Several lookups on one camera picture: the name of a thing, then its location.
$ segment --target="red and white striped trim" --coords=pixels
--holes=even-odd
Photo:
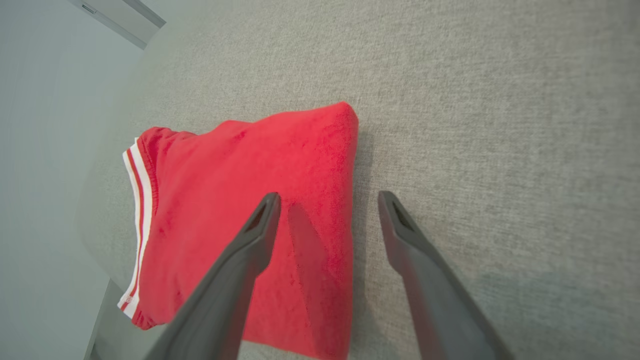
[[[138,303],[140,302],[140,270],[145,257],[145,248],[149,241],[149,230],[151,228],[151,212],[153,209],[153,195],[151,181],[147,168],[142,160],[140,149],[138,148],[138,138],[133,146],[122,154],[125,166],[129,173],[129,180],[133,188],[133,197],[136,203],[136,234],[138,244],[136,247],[136,264],[131,277],[131,283],[127,291],[118,302],[118,307],[129,318],[133,318]]]

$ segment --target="gray fabric surface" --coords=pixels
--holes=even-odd
[[[418,355],[376,194],[392,190],[520,359],[640,353],[637,1],[199,1],[145,50],[79,205],[122,288],[134,262],[120,153],[150,126],[349,102],[352,359]],[[243,345],[241,358],[282,358]]]

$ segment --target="red stripe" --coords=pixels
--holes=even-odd
[[[138,274],[136,276],[136,280],[133,284],[133,289],[131,290],[131,293],[129,294],[129,297],[131,298],[133,296],[134,293],[136,293],[136,289],[138,288],[138,278],[140,277],[140,254],[142,253],[142,239],[144,239],[144,235],[142,233],[142,220],[144,218],[144,214],[145,214],[145,207],[144,207],[144,195],[142,192],[142,182],[140,181],[140,175],[138,174],[138,169],[136,168],[136,164],[135,162],[133,162],[133,155],[131,153],[131,149],[127,149],[127,157],[129,159],[129,163],[131,164],[131,169],[133,169],[133,175],[136,178],[136,184],[138,185],[138,194],[140,195],[140,221],[138,224],[138,227],[140,229],[140,247],[138,248],[138,258],[136,260],[137,266],[136,268],[138,269]],[[127,308],[127,305],[129,305],[129,302],[125,302],[124,304],[122,304],[122,307],[120,308],[120,310],[124,311],[124,309]]]

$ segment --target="white wall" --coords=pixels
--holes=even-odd
[[[142,51],[66,0],[0,0],[0,359],[82,359],[107,275],[74,211]]]

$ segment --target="folded red cloth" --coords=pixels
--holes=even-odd
[[[261,198],[282,211],[243,338],[345,359],[351,332],[351,208],[358,119],[341,102],[195,135],[153,127],[124,154],[138,253],[118,306],[148,329],[170,322]]]

